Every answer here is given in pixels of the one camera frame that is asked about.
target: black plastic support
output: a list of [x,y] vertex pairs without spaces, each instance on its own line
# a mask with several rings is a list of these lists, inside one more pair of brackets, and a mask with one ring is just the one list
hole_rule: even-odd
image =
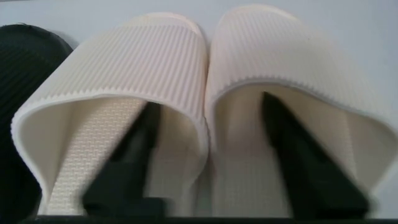
[[150,156],[160,126],[160,105],[147,103],[83,195],[88,215],[164,217],[161,198],[144,198]]
[[278,98],[265,93],[262,118],[279,158],[296,219],[363,218],[369,202]]

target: white slipper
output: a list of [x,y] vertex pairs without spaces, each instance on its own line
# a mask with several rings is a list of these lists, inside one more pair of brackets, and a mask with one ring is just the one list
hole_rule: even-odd
[[244,6],[211,44],[205,116],[219,217],[287,217],[289,203],[264,135],[265,91],[279,97],[365,191],[396,163],[398,122],[372,83],[319,33],[280,9]]
[[15,114],[12,137],[42,188],[39,214],[83,213],[80,196],[147,101],[164,105],[147,195],[192,213],[208,143],[207,55],[183,16],[137,17],[82,43]]

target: black slipper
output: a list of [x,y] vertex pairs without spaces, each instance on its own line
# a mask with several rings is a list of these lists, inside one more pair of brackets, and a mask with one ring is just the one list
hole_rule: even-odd
[[59,36],[39,27],[0,27],[0,223],[29,216],[40,199],[40,187],[12,143],[11,119],[71,52]]

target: slipper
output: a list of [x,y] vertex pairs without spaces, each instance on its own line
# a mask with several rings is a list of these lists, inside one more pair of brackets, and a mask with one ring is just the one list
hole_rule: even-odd
[[292,213],[264,134],[264,92],[283,101],[367,193],[395,175],[398,120],[391,108],[343,53],[294,16],[263,5],[232,10],[216,29],[210,58],[205,117],[214,216]]
[[59,36],[39,27],[0,27],[0,223],[26,218],[40,200],[39,185],[12,143],[11,119],[71,52]]
[[15,114],[12,137],[42,188],[42,215],[79,215],[80,196],[148,101],[162,105],[146,195],[192,213],[208,143],[207,55],[197,25],[154,13],[82,43]]

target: white background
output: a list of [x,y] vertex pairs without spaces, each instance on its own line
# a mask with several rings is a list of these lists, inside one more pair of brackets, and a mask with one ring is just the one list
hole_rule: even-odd
[[[58,34],[75,48],[93,34],[134,16],[171,11],[197,22],[210,43],[221,16],[232,7],[250,3],[277,6],[328,34],[398,111],[398,1],[395,0],[15,1],[0,2],[0,26],[17,22],[39,26]],[[377,217],[398,218],[398,179],[394,183],[383,193],[376,192],[383,201]]]

